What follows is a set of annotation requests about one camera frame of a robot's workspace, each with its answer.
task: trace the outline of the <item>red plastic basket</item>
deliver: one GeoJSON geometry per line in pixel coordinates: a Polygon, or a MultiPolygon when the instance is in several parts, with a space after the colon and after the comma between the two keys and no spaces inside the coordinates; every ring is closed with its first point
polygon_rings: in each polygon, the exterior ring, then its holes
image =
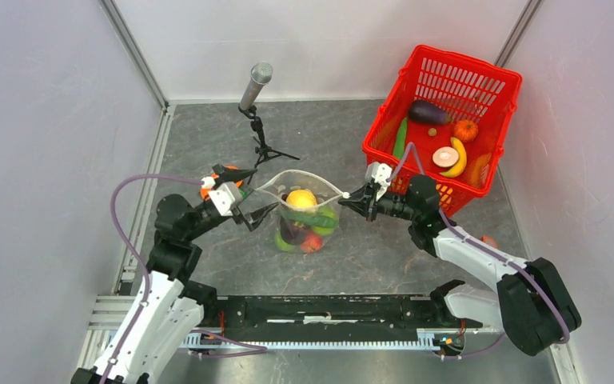
{"type": "MultiPolygon", "coordinates": [[[[363,143],[367,162],[383,162],[396,167],[392,156],[397,130],[416,99],[428,100],[449,112],[453,121],[469,119],[479,126],[473,142],[464,144],[467,167],[457,178],[445,178],[444,171],[432,161],[434,152],[450,146],[453,126],[435,126],[437,135],[430,137],[432,126],[408,123],[406,145],[413,142],[428,176],[437,180],[441,208],[451,216],[473,198],[484,197],[491,188],[497,163],[504,153],[503,142],[509,121],[516,109],[522,78],[516,72],[504,70],[463,54],[417,46],[399,70],[397,83],[385,104],[378,110],[363,143]]],[[[392,181],[393,192],[405,193],[409,179],[418,174],[411,155],[392,181]]]]}

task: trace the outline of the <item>gray tabletop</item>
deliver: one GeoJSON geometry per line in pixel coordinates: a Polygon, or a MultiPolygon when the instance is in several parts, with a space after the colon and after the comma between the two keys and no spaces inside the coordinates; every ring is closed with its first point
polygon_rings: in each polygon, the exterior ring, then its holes
{"type": "MultiPolygon", "coordinates": [[[[259,186],[278,172],[306,170],[344,191],[364,182],[366,159],[361,142],[380,100],[277,102],[258,104],[267,142],[299,156],[259,166],[252,184],[259,186]]],[[[213,164],[251,167],[256,160],[249,121],[236,104],[178,106],[161,172],[191,178],[210,173],[213,164]]],[[[159,182],[155,198],[182,194],[192,205],[201,201],[196,187],[159,182]]],[[[259,194],[242,205],[252,210],[266,203],[259,194]]],[[[495,238],[502,250],[523,255],[511,207],[500,178],[488,197],[470,202],[453,216],[470,234],[495,238]]],[[[154,213],[146,247],[151,246],[154,213]]],[[[322,250],[287,254],[273,243],[275,227],[267,222],[249,233],[229,221],[198,238],[203,255],[192,279],[214,286],[219,294],[428,294],[459,278],[484,286],[456,266],[419,251],[410,241],[408,223],[380,217],[366,222],[343,210],[340,229],[322,250]]],[[[487,346],[492,336],[470,335],[469,349],[487,346]]],[[[519,382],[554,383],[549,353],[530,358],[506,340],[492,353],[457,364],[442,363],[427,352],[277,351],[262,356],[199,362],[178,353],[162,377],[165,383],[187,382],[519,382]]]]}

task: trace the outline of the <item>silver microphone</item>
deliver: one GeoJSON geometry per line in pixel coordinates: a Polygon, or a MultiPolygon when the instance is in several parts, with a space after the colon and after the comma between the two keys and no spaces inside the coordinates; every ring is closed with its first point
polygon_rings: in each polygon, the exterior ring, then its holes
{"type": "Polygon", "coordinates": [[[250,81],[239,102],[239,110],[246,112],[253,105],[263,86],[272,79],[272,66],[268,62],[259,62],[250,70],[250,81]]]}

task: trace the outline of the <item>white round object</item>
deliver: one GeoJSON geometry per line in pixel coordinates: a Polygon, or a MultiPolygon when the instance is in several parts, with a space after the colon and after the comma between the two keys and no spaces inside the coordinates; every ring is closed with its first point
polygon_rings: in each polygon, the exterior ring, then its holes
{"type": "Polygon", "coordinates": [[[443,146],[439,148],[434,155],[432,155],[432,161],[441,168],[450,168],[457,163],[460,155],[451,146],[443,146]]]}

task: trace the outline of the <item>microphone stand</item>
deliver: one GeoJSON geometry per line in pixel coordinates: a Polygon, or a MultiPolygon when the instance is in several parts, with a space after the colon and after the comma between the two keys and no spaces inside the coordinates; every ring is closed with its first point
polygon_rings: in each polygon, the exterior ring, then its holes
{"type": "Polygon", "coordinates": [[[287,158],[291,158],[293,160],[300,160],[300,158],[296,156],[274,150],[271,146],[267,145],[265,142],[265,131],[262,129],[262,120],[259,116],[257,116],[256,111],[257,108],[255,105],[250,106],[248,110],[241,110],[241,107],[239,107],[239,112],[243,113],[244,116],[250,119],[250,128],[257,134],[257,138],[253,138],[259,145],[255,147],[257,161],[255,162],[255,166],[253,168],[257,168],[257,166],[263,162],[268,162],[269,160],[280,156],[286,156],[287,158]]]}

